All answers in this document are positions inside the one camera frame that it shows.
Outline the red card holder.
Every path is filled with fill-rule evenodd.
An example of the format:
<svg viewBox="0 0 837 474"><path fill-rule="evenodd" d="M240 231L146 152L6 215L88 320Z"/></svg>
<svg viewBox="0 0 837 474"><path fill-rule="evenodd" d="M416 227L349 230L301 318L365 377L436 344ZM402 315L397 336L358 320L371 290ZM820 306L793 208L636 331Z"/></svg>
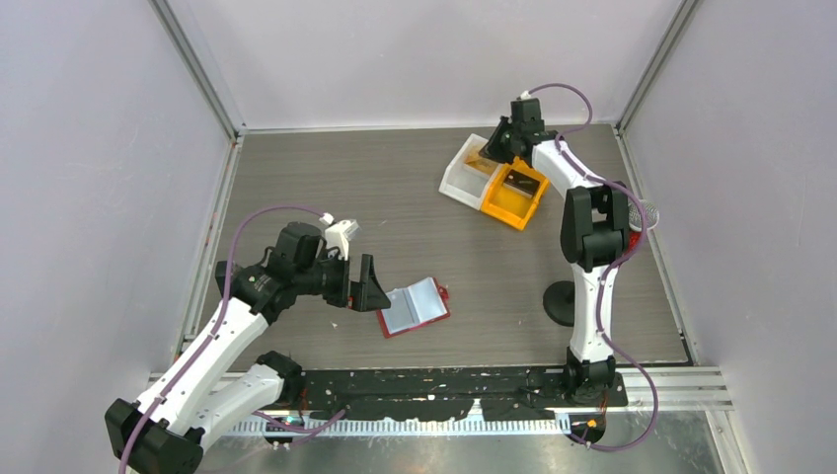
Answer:
<svg viewBox="0 0 837 474"><path fill-rule="evenodd" d="M427 326L450 316L449 293L435 277L426 277L386 292L390 307L377 311L387 339Z"/></svg>

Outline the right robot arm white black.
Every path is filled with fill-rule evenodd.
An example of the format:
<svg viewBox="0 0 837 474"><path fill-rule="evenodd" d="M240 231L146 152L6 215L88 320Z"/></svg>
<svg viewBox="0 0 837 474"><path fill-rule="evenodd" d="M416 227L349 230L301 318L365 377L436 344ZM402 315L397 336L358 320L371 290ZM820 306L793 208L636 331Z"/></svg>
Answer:
<svg viewBox="0 0 837 474"><path fill-rule="evenodd" d="M540 102L531 96L511 101L509 116L500 118L480 153L497 163L521 159L564 197L560 245L573 279L549 285L543 305L554 321L572 326L561 390L576 405L588 405L616 377L613 290L631 234L624 187L609 186L584 165L568 142L546 127Z"/></svg>

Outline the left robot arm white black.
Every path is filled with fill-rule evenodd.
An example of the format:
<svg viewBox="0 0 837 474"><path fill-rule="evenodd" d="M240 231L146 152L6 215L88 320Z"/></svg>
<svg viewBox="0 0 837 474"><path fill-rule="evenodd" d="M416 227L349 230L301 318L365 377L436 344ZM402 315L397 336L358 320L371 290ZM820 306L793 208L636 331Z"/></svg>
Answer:
<svg viewBox="0 0 837 474"><path fill-rule="evenodd" d="M203 454L227 431L258 409L294 407L305 390L302 367L270 351L237 380L215 386L255 339L300 296L320 296L357 312L387 309L390 299L364 254L357 281L349 277L353 219L324 216L325 229L291 222L248 267L217 263L222 300L196 340L134 401L115 400L105 422L119 470L193 473Z"/></svg>

